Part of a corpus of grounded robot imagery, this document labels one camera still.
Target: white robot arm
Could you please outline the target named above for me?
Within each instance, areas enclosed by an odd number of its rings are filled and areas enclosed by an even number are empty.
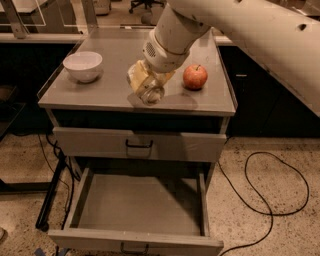
[[[320,116],[320,23],[266,0],[167,0],[143,46],[146,74],[180,67],[210,27]]]

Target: terrazzo floor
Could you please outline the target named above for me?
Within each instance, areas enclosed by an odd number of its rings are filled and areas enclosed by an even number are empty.
[[[276,155],[301,172],[279,162]],[[50,181],[51,168],[57,163],[45,135],[17,137],[7,134],[0,142],[0,175],[5,182]],[[262,212],[268,208],[245,179],[269,203],[274,214],[285,214],[306,206],[296,214],[274,216],[273,228],[260,243],[232,250],[224,255],[320,255],[320,139],[287,138],[230,138],[224,147],[220,165],[235,189],[252,207]],[[70,187],[70,176],[61,176]],[[60,229],[65,213],[67,187],[59,182],[55,201],[49,215],[50,229]],[[1,195],[0,226],[6,231],[0,242],[0,255],[35,255],[41,248],[43,255],[54,255],[55,244],[46,232],[35,228],[45,194]],[[220,167],[215,166],[207,192],[211,236],[224,241],[224,250],[255,243],[270,229],[271,217],[254,212],[232,190]],[[76,251],[67,255],[121,255],[119,253]]]

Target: red apple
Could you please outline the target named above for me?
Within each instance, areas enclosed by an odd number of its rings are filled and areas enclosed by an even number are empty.
[[[184,86],[190,90],[199,90],[208,79],[207,70],[198,64],[192,64],[183,72]]]

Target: drawer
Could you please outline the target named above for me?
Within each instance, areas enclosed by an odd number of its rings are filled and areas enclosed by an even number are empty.
[[[86,168],[64,230],[64,248],[134,254],[214,256],[200,164],[109,159]]]
[[[216,162],[226,136],[210,133],[135,132],[56,127],[68,156]]]

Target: drawer handle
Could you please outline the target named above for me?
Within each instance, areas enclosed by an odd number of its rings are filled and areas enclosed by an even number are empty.
[[[143,252],[135,252],[135,251],[127,251],[124,249],[124,243],[122,242],[121,243],[121,248],[120,248],[120,251],[124,254],[134,254],[134,255],[146,255],[148,253],[148,250],[149,250],[149,245],[146,244],[146,248],[144,249]]]
[[[133,145],[133,144],[129,144],[129,140],[126,140],[126,146],[128,148],[151,148],[152,145],[153,145],[153,140],[151,140],[148,145]]]

